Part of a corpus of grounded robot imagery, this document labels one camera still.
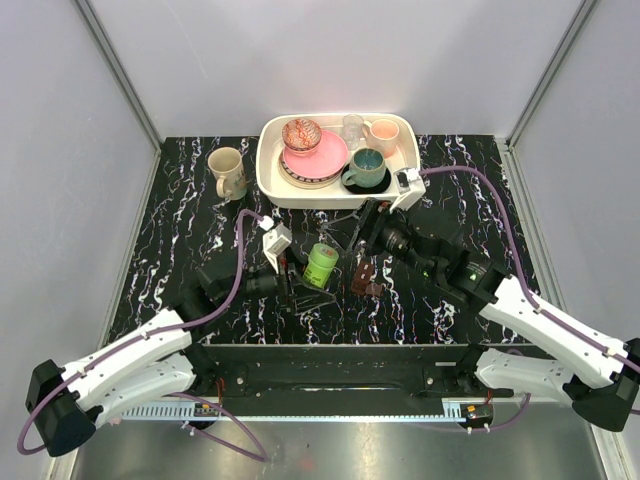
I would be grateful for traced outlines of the green pill bottle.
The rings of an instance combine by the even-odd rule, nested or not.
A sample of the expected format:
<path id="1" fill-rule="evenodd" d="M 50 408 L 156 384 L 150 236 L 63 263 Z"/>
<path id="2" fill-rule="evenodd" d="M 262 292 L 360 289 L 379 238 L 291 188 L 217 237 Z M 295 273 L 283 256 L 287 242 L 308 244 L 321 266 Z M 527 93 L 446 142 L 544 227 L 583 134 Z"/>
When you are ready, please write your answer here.
<path id="1" fill-rule="evenodd" d="M 304 281 L 313 287 L 324 289 L 338 259 L 339 254 L 334 248 L 316 243 L 307 257 Z"/>

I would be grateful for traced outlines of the brown pill organizer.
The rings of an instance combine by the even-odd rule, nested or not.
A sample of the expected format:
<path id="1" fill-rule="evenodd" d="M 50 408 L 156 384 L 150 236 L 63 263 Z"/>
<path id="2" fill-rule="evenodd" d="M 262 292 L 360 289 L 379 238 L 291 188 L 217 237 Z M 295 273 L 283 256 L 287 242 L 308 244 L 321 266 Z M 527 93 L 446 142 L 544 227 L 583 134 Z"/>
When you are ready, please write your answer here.
<path id="1" fill-rule="evenodd" d="M 373 281 L 373 265 L 369 262 L 361 261 L 356 267 L 350 285 L 350 291 L 358 296 L 380 297 L 383 286 Z"/>

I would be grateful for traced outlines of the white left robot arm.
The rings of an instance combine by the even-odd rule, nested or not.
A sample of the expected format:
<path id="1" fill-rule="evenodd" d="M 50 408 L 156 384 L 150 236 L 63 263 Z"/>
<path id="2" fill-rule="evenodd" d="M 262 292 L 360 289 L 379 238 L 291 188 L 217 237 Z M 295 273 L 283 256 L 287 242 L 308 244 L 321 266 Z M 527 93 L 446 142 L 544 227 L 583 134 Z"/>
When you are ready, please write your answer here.
<path id="1" fill-rule="evenodd" d="M 210 322 L 235 299 L 274 297 L 292 317 L 333 303 L 334 294 L 305 278 L 307 269 L 291 249 L 268 254 L 260 268 L 246 268 L 242 260 L 234 272 L 215 260 L 204 264 L 173 301 L 134 331 L 63 366 L 53 360 L 37 365 L 25 426 L 37 430 L 42 450 L 60 457 L 133 407 L 175 393 L 208 394 L 216 372 L 199 342 Z"/>

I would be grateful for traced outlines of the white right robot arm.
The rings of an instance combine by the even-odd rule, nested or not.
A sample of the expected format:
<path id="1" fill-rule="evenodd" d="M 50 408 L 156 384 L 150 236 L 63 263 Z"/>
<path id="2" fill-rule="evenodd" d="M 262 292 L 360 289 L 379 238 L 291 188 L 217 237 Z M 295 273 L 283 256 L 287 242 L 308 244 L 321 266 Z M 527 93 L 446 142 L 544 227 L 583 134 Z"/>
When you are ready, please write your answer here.
<path id="1" fill-rule="evenodd" d="M 624 430 L 639 394 L 638 339 L 623 341 L 581 323 L 535 295 L 500 263 L 387 202 L 368 200 L 321 229 L 344 252 L 362 246 L 369 256 L 394 257 L 461 312 L 507 327 L 550 356 L 475 346 L 453 374 L 463 395 L 486 388 L 528 393 L 568 405 L 601 429 Z"/>

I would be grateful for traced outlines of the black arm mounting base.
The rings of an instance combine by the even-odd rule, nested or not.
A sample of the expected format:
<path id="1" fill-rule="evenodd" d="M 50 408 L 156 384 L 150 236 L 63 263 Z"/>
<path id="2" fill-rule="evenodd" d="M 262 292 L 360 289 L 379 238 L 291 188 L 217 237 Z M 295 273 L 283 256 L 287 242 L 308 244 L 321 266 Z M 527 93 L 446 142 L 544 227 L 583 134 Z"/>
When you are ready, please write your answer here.
<path id="1" fill-rule="evenodd" d="M 484 386 L 474 375 L 479 346 L 240 346 L 193 345 L 198 394 L 223 402 L 397 405 L 445 397 L 507 398 L 511 390 Z"/>

